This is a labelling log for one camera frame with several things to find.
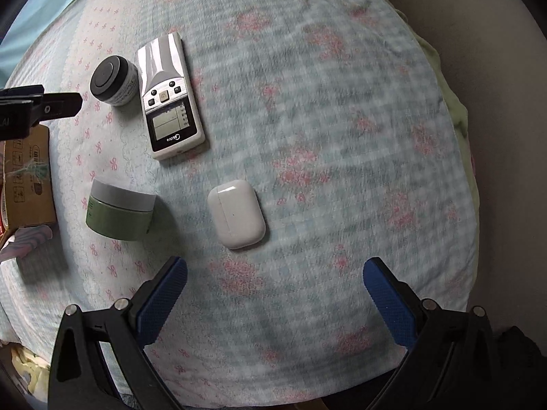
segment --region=cardboard box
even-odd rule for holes
[[[55,223],[49,168],[49,128],[39,124],[25,139],[3,145],[0,249],[21,227]]]

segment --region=metal screw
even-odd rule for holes
[[[65,314],[67,316],[72,316],[77,311],[78,311],[78,307],[74,304],[71,304],[67,308],[65,308]]]
[[[483,317],[486,315],[486,310],[482,308],[482,306],[477,305],[473,307],[473,313],[475,314],[475,316]]]
[[[424,299],[422,301],[423,308],[426,310],[434,310],[437,308],[437,303],[433,299]]]
[[[114,302],[114,308],[117,310],[125,310],[129,305],[129,301],[122,297],[121,299],[118,299],[116,302]]]

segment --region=remote control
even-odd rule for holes
[[[203,143],[179,34],[163,35],[140,48],[137,67],[152,157],[163,160]]]

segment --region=remote control button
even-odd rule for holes
[[[168,91],[162,91],[160,92],[160,102],[165,102],[169,100],[169,92]]]

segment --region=green cream jar with white lid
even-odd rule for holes
[[[140,241],[148,233],[155,201],[155,194],[133,191],[119,181],[95,178],[85,222],[111,239]]]

